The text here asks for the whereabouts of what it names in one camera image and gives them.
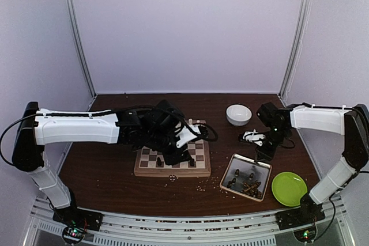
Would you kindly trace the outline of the wooden chess board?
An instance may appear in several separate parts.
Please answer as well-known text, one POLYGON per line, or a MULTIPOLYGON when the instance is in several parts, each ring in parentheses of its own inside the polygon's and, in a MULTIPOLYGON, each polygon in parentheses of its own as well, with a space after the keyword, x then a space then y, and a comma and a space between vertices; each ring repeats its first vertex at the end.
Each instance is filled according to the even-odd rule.
MULTIPOLYGON (((200 132, 205 132, 205 121, 201 120, 200 132)), ((189 125, 179 123, 175 135, 189 125)), ((189 168, 189 161, 176 165, 166 165, 161 152, 154 151, 146 146, 137 152, 134 175, 138 177, 209 177, 211 175, 209 143, 203 139, 187 143, 190 159, 195 160, 195 167, 189 168), (156 160, 160 157, 162 167, 156 168, 156 160)))

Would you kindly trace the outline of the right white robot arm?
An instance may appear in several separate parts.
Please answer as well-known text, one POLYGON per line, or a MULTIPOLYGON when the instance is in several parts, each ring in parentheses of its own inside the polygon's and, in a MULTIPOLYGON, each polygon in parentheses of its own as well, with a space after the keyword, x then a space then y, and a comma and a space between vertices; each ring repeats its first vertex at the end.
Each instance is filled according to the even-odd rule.
POLYGON ((277 108, 268 102, 259 107, 257 116, 268 131, 257 142, 256 162, 270 162, 292 130, 316 131, 320 142, 342 137, 342 153, 337 162, 302 197, 302 207, 295 213, 301 224, 309 223, 318 214, 317 207, 342 191, 368 164, 368 108, 364 104, 328 107, 300 103, 277 108))

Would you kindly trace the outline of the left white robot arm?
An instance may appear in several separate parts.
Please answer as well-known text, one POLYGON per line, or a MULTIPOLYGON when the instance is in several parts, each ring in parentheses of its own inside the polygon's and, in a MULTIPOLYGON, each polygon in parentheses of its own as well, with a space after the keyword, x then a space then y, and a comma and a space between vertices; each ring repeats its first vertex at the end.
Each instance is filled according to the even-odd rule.
POLYGON ((40 109, 30 102, 19 124, 12 165, 28 173, 49 198, 55 213, 70 225, 78 225, 83 213, 72 191, 47 165, 45 145, 59 142, 101 142, 148 147, 160 152, 167 165, 188 161, 187 143, 198 138, 199 128, 166 100, 158 105, 100 112, 58 112, 40 109))

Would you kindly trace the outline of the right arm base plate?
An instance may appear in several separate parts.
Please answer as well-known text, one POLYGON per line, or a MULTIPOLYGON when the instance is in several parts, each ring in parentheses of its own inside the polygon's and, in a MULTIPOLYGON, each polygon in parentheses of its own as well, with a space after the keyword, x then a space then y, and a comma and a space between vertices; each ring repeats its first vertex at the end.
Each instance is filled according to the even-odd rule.
POLYGON ((301 212, 300 208, 279 211, 275 216, 280 230, 297 228, 325 219, 325 214, 322 211, 306 215, 301 212))

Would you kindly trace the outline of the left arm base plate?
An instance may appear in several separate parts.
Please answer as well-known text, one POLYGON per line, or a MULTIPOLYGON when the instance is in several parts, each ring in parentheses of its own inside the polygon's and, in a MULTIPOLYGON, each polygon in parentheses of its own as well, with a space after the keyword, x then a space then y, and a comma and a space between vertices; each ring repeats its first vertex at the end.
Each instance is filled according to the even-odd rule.
POLYGON ((58 215, 56 212, 54 213, 52 219, 69 227, 77 227, 82 230, 86 229, 99 231, 103 220, 103 215, 102 213, 94 211, 80 210, 77 212, 75 219, 69 218, 66 215, 63 217, 58 215))

